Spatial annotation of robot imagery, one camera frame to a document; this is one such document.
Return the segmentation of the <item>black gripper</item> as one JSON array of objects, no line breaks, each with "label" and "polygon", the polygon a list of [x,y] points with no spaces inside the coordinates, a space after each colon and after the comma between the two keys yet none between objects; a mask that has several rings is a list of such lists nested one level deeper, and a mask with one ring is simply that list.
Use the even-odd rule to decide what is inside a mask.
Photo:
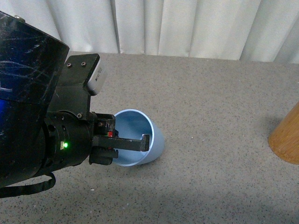
[{"label": "black gripper", "polygon": [[100,59],[94,53],[66,60],[44,119],[43,173],[79,165],[88,156],[90,164],[110,165],[119,155],[114,148],[149,151],[149,134],[141,140],[112,137],[114,115],[90,111],[91,95],[84,84]]}]

